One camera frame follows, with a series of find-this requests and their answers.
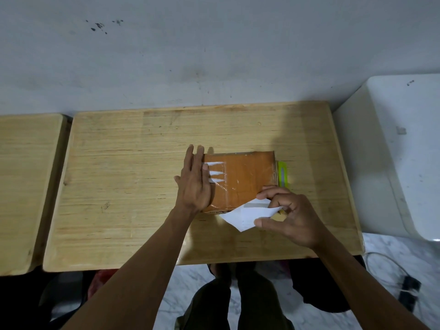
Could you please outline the person's left hand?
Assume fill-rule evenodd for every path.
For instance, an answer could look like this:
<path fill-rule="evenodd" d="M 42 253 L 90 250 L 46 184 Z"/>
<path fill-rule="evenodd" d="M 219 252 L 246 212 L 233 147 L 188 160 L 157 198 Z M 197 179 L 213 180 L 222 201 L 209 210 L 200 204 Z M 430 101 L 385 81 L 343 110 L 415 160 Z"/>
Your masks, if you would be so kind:
<path fill-rule="evenodd" d="M 180 175 L 175 176 L 174 179 L 178 185 L 175 208 L 178 210 L 178 212 L 192 220 L 198 213 L 207 208 L 210 204 L 212 194 L 211 185 L 184 184 L 183 168 Z"/>

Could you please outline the person's right hand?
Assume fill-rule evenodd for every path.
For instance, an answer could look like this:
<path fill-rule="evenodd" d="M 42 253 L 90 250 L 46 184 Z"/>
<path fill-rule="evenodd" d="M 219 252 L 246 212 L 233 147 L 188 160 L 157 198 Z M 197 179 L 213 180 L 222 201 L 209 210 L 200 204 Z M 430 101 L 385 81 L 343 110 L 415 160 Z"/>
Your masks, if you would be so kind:
<path fill-rule="evenodd" d="M 287 188 L 265 186 L 256 195 L 259 200 L 272 198 L 297 198 L 295 211 L 286 212 L 283 222 L 287 225 L 287 234 L 283 235 L 293 243 L 319 251 L 328 249 L 334 244 L 335 237 L 323 224 L 308 198 L 303 194 L 295 194 Z"/>

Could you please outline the white paper label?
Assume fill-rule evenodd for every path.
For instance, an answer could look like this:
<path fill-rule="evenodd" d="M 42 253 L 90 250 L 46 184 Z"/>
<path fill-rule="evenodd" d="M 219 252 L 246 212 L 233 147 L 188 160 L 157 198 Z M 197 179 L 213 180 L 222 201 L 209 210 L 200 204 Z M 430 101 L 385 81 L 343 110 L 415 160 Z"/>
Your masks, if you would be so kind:
<path fill-rule="evenodd" d="M 272 217 L 283 209 L 282 206 L 270 208 L 270 202 L 269 199 L 253 199 L 230 212 L 219 214 L 219 217 L 239 232 L 243 232 L 255 227 L 256 219 Z"/>

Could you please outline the orange taped cardboard box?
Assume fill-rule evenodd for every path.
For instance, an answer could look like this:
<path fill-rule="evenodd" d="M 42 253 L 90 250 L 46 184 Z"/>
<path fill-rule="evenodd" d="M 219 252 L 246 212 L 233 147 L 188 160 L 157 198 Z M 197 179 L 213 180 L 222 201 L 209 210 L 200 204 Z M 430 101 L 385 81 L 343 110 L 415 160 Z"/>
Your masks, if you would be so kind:
<path fill-rule="evenodd" d="M 264 186 L 278 185 L 274 151 L 206 154 L 212 189 L 205 213 L 222 214 L 255 199 Z"/>

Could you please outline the person's right forearm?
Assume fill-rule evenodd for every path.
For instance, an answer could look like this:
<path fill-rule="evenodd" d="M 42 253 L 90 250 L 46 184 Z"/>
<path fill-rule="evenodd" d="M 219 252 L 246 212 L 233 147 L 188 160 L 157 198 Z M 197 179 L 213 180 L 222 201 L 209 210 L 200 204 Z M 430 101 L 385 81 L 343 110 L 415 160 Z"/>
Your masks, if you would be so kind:
<path fill-rule="evenodd" d="M 311 249 L 321 259 L 363 330 L 429 330 L 404 308 L 326 227 L 316 231 Z"/>

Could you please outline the person's left forearm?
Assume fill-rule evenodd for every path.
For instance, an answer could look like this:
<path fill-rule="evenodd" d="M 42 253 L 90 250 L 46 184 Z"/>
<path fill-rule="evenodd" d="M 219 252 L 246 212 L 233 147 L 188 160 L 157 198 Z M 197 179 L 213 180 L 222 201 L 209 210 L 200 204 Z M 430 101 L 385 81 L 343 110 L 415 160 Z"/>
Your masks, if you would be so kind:
<path fill-rule="evenodd" d="M 152 330 L 199 209 L 176 205 L 162 226 L 61 330 Z"/>

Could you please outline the person's dark green trousers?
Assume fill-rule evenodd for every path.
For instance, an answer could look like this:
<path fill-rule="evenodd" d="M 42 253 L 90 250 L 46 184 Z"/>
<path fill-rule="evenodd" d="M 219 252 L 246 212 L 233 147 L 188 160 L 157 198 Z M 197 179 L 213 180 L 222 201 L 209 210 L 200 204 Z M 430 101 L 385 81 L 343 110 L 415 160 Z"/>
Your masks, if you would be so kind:
<path fill-rule="evenodd" d="M 195 293 L 184 315 L 177 317 L 175 330 L 230 330 L 231 270 L 228 264 L 213 266 L 215 278 Z M 254 263 L 237 264 L 235 277 L 241 298 L 238 330 L 295 330 L 272 282 L 255 270 Z"/>

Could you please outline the white cabinet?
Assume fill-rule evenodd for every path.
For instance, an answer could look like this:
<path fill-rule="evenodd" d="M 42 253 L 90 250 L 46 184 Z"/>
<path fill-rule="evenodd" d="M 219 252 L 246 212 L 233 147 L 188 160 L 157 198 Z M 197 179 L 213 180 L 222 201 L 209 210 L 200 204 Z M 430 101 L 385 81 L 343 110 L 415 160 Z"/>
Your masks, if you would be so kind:
<path fill-rule="evenodd" d="M 370 77 L 333 120 L 362 232 L 440 242 L 440 73 Z"/>

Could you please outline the red bag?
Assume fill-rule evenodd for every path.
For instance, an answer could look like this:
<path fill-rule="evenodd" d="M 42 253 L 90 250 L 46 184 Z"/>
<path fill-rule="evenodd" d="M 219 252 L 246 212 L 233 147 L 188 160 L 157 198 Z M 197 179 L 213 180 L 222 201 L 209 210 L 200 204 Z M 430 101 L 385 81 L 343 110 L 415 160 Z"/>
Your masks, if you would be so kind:
<path fill-rule="evenodd" d="M 118 271 L 118 269 L 98 270 L 92 278 L 92 281 L 87 290 L 87 300 L 91 299 L 93 295 Z"/>

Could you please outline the black power strip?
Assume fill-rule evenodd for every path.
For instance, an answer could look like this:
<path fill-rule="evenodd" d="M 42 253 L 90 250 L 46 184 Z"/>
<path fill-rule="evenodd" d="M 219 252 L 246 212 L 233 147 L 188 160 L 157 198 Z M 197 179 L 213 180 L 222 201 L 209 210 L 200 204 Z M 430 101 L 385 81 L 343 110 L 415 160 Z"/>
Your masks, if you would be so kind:
<path fill-rule="evenodd" d="M 419 300 L 418 295 L 420 289 L 421 289 L 421 282 L 418 279 L 410 275 L 404 276 L 399 291 L 398 300 L 411 313 L 414 312 L 416 303 Z"/>

